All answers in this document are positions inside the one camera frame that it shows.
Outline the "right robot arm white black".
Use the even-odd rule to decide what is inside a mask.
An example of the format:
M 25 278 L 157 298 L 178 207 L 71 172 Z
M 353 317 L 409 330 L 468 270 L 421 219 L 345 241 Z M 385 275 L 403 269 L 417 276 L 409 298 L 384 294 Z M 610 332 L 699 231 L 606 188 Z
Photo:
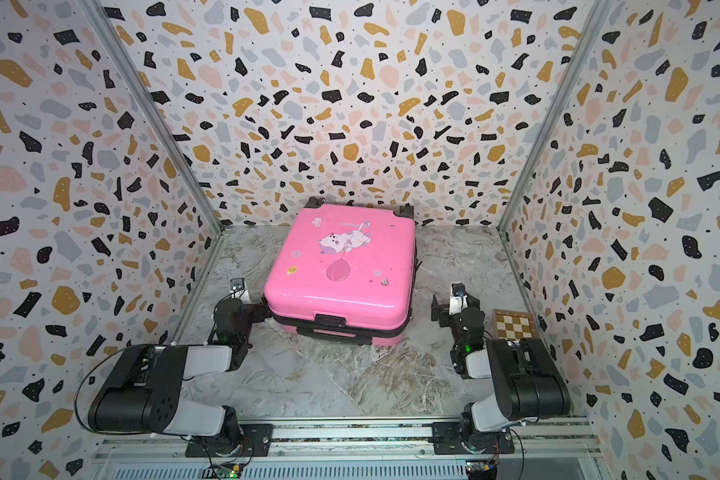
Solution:
M 485 313 L 468 293 L 452 295 L 448 304 L 433 298 L 431 320 L 451 331 L 455 373 L 493 385 L 491 395 L 464 407 L 458 422 L 433 426 L 438 454 L 512 453 L 511 427 L 569 414 L 568 389 L 542 340 L 487 338 Z

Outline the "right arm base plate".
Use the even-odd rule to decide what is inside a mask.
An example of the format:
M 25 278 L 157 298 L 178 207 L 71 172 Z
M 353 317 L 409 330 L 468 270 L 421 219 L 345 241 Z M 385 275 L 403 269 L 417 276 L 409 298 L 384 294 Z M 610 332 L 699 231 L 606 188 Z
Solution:
M 505 455 L 515 452 L 510 433 L 467 431 L 458 422 L 435 422 L 431 426 L 436 455 Z

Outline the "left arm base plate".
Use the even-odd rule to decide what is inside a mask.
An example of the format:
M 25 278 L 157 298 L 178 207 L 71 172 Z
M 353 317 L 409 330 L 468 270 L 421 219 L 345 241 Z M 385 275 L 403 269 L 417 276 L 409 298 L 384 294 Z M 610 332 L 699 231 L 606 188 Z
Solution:
M 185 450 L 186 458 L 221 459 L 222 461 L 266 457 L 273 439 L 271 423 L 243 423 L 241 432 L 231 440 L 216 437 L 193 437 Z

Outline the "pink hard-shell suitcase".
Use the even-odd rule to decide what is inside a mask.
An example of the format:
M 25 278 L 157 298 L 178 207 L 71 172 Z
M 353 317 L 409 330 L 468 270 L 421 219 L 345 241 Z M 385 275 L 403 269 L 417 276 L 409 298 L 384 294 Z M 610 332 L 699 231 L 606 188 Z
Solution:
M 274 262 L 263 298 L 285 331 L 358 345 L 397 345 L 412 315 L 414 208 L 310 198 Z

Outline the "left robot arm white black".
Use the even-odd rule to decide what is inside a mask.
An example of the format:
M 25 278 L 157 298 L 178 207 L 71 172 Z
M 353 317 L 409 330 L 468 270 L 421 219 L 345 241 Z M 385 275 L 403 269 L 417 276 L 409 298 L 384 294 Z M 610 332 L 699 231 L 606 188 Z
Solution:
M 138 344 L 116 352 L 116 362 L 85 414 L 75 415 L 91 433 L 154 434 L 186 441 L 188 458 L 234 462 L 268 454 L 273 427 L 244 426 L 228 405 L 185 398 L 185 382 L 238 370 L 251 348 L 255 324 L 270 314 L 264 303 L 233 294 L 214 307 L 211 332 L 202 344 Z

